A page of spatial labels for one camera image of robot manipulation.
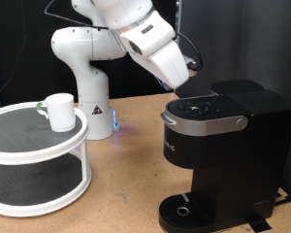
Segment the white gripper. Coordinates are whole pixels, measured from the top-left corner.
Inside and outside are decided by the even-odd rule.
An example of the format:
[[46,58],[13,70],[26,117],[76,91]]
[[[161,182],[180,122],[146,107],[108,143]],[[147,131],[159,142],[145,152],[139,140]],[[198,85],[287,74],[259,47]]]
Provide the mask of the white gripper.
[[164,88],[176,89],[198,72],[196,62],[183,55],[172,41],[149,56],[130,53],[132,59],[149,71]]

